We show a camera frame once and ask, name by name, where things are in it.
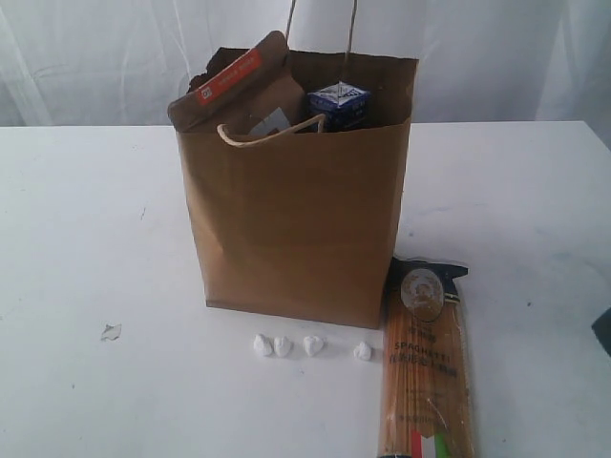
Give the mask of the spaghetti package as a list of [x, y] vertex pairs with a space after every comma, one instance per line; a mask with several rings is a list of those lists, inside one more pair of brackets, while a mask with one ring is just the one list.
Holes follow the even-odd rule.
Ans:
[[473, 457], [464, 266], [393, 259], [385, 285], [380, 457]]

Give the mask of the brown paper shopping bag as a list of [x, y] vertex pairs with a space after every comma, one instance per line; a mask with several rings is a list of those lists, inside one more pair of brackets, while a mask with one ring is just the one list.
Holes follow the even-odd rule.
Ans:
[[[289, 48], [289, 66], [305, 91], [301, 122], [267, 135], [173, 126], [205, 302], [374, 328], [400, 217], [418, 62]], [[327, 132], [307, 94], [338, 81], [369, 91], [369, 110], [359, 128]]]

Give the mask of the small torn plastic scrap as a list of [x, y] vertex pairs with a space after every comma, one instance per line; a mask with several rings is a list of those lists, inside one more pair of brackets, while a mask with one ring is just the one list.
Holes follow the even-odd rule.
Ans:
[[104, 330], [101, 333], [100, 340], [102, 342], [115, 341], [120, 337], [121, 331], [122, 331], [121, 323], [114, 324], [114, 325], [106, 324]]

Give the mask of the blue white milk carton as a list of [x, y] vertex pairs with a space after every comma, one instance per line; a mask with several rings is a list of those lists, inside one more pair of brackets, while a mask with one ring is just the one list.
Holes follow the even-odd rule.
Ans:
[[344, 132], [359, 128], [365, 121], [371, 93], [343, 81], [307, 94], [313, 115], [324, 115], [327, 132]]

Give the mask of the brown coffee pouch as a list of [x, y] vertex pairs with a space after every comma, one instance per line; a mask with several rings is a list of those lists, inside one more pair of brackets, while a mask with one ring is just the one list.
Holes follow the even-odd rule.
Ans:
[[280, 31], [245, 52], [220, 48], [189, 92], [168, 106], [179, 133], [214, 134], [224, 124], [238, 135], [267, 135], [305, 119], [305, 91], [293, 78]]

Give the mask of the white backdrop curtain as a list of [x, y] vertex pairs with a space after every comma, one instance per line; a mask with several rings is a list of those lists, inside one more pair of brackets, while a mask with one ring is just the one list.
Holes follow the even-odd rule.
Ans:
[[417, 122], [610, 127], [606, 1], [5, 1], [1, 121], [163, 124], [221, 47], [415, 57]]

